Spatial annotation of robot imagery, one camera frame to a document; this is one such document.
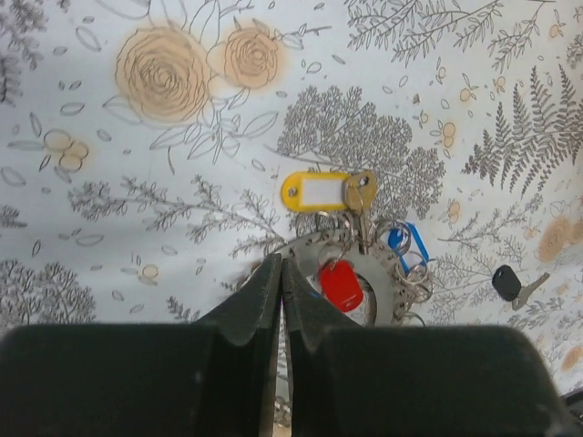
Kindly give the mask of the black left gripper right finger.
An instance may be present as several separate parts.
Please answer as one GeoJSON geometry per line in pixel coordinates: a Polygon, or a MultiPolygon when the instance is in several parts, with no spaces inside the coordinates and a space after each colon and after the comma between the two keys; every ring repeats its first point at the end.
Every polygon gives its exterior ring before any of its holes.
{"type": "Polygon", "coordinates": [[[295,436],[575,436],[520,331],[365,328],[281,267],[295,436]]]}

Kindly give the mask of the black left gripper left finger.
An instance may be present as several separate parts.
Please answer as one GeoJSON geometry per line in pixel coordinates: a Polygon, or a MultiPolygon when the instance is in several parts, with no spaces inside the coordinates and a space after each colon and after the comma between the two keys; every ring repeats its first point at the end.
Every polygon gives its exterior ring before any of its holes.
{"type": "Polygon", "coordinates": [[[281,257],[199,320],[31,325],[1,342],[4,436],[269,436],[281,257]]]}

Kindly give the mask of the red key tag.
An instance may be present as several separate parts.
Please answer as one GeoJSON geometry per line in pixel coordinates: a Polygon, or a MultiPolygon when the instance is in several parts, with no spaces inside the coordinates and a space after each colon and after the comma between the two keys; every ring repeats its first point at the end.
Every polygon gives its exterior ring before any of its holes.
{"type": "Polygon", "coordinates": [[[346,260],[330,261],[319,271],[318,281],[324,297],[345,313],[363,302],[363,290],[353,265],[346,260]]]}

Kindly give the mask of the blue key tag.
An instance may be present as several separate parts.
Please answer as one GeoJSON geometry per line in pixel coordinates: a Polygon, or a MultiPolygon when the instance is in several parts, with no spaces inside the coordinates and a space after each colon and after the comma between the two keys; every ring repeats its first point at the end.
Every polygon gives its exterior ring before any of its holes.
{"type": "Polygon", "coordinates": [[[396,253],[405,274],[414,268],[425,267],[430,260],[421,235],[411,222],[397,222],[388,233],[387,243],[396,253]]]}

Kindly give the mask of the brass key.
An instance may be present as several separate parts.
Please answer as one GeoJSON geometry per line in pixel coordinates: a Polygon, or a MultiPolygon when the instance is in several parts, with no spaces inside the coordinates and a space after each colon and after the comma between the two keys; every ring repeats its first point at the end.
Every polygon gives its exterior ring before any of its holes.
{"type": "Polygon", "coordinates": [[[355,216],[360,251],[368,253],[371,245],[370,209],[377,193],[377,179],[371,170],[349,176],[343,184],[343,200],[355,216]]]}

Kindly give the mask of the yellow key tag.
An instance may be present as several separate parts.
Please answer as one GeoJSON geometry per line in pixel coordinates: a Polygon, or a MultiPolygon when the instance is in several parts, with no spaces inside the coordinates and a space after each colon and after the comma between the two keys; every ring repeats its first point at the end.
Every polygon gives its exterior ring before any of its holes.
{"type": "Polygon", "coordinates": [[[293,172],[281,185],[281,200],[285,208],[297,213],[345,210],[343,185],[349,176],[344,172],[293,172]]]}

